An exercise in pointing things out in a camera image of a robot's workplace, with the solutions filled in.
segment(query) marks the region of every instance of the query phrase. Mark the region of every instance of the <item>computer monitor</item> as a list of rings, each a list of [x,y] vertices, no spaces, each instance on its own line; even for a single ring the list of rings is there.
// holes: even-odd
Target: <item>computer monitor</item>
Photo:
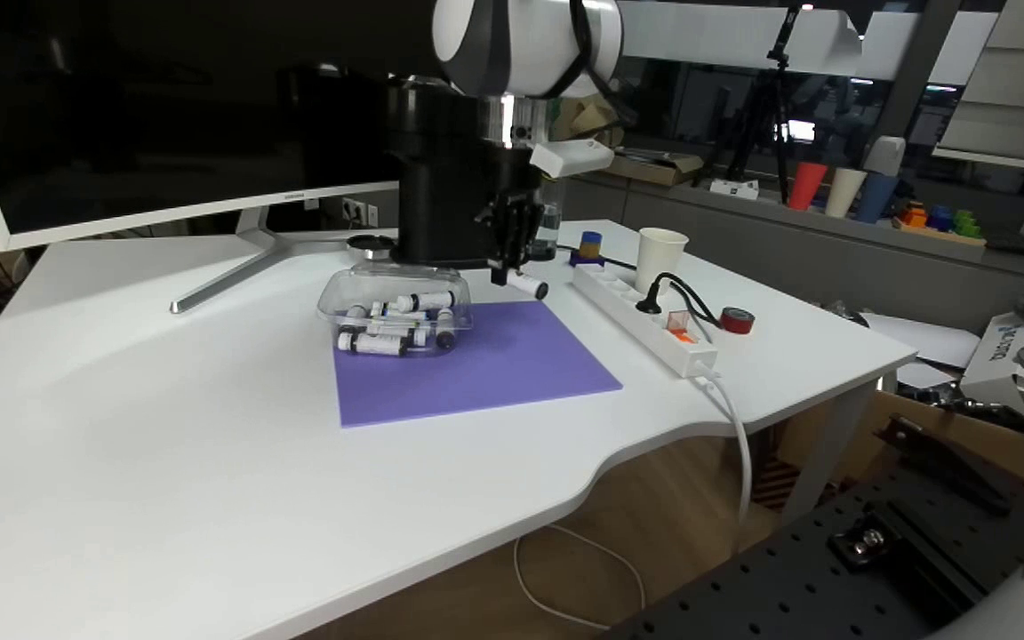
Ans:
[[[430,0],[0,0],[0,251],[393,182],[386,73]]]

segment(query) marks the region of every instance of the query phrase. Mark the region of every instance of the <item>white wire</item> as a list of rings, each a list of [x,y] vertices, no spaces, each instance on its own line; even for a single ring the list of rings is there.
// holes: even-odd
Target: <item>white wire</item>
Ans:
[[[646,582],[644,582],[641,569],[635,569],[627,554],[619,554],[614,548],[609,548],[609,544],[601,544],[601,542],[590,542],[590,539],[584,539],[584,533],[577,533],[577,529],[568,529],[568,528],[550,528],[550,529],[558,529],[558,533],[564,533],[564,539],[574,539],[574,542],[580,542],[580,544],[585,544],[585,548],[614,558],[619,566],[627,566],[627,573],[628,573],[634,582],[635,582],[641,608],[646,608]],[[521,595],[533,608],[542,608],[542,613],[550,616],[550,620],[584,625],[584,629],[596,629],[596,633],[610,629],[609,623],[584,620],[584,616],[574,616],[574,613],[563,613],[563,608],[550,608],[549,600],[542,600],[542,597],[526,587],[526,580],[521,580],[520,544],[521,544],[521,539],[511,542],[511,573],[516,573],[520,595]]]
[[[755,494],[749,435],[748,435],[748,424],[736,416],[734,398],[728,398],[728,392],[721,389],[721,380],[713,373],[699,376],[699,392],[703,392],[703,398],[712,398],[719,405],[719,413],[725,413],[725,419],[734,424],[734,435],[736,435],[740,498],[736,498],[736,539],[734,539],[734,548],[740,550],[740,533],[744,533],[744,528],[749,521],[749,494]]]

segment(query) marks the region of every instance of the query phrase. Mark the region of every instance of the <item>white desk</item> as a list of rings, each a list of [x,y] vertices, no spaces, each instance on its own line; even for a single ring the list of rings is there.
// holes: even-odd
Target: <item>white desk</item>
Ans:
[[[628,261],[614,223],[606,254]],[[577,292],[549,306],[622,392],[341,430],[325,281],[334,239],[169,316],[235,239],[55,247],[0,316],[0,640],[293,636],[580,504],[593,476],[728,426]],[[756,315],[719,373],[749,426],[870,383],[910,352],[699,261],[684,279]]]

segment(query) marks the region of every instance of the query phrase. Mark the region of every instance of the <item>floor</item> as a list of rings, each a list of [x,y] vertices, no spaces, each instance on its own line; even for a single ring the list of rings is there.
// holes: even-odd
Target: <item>floor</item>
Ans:
[[[563,522],[622,550],[659,600],[734,554],[736,466],[725,440],[679,440],[596,482]],[[740,542],[774,529],[774,511],[755,509]],[[610,558],[542,529],[521,542],[521,575],[542,600],[596,623],[635,613],[635,587]],[[302,640],[577,640],[593,636],[537,613],[516,587],[511,550],[498,548],[382,605],[306,633]]]

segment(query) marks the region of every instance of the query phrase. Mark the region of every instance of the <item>power strip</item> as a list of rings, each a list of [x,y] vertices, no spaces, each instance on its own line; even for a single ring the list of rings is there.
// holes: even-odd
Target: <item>power strip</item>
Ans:
[[[719,350],[698,329],[690,329],[690,341],[679,341],[665,331],[665,316],[641,315],[644,294],[606,266],[577,266],[574,290],[674,376],[703,376],[719,367]]]

